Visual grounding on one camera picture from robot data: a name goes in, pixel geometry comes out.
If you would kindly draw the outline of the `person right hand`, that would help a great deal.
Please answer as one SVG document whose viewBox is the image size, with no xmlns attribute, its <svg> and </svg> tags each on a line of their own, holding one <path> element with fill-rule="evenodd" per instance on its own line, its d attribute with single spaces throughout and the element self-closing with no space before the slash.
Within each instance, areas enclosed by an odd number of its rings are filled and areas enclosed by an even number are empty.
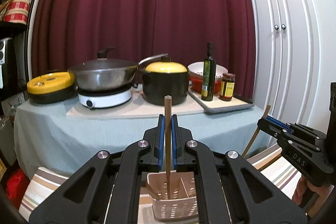
<svg viewBox="0 0 336 224">
<path fill-rule="evenodd" d="M 334 186 L 331 184 L 324 184 L 321 187 L 316 187 L 311 182 L 309 182 L 305 176 L 302 175 L 297 183 L 296 189 L 294 191 L 291 200 L 295 204 L 300 205 L 303 199 L 303 195 L 306 193 L 308 189 L 311 190 L 312 192 L 317 193 L 318 195 L 315 203 L 310 207 L 310 209 L 307 212 L 307 214 L 310 217 L 313 217 L 318 213 L 322 205 L 325 203 L 325 201 L 333 191 Z"/>
</svg>

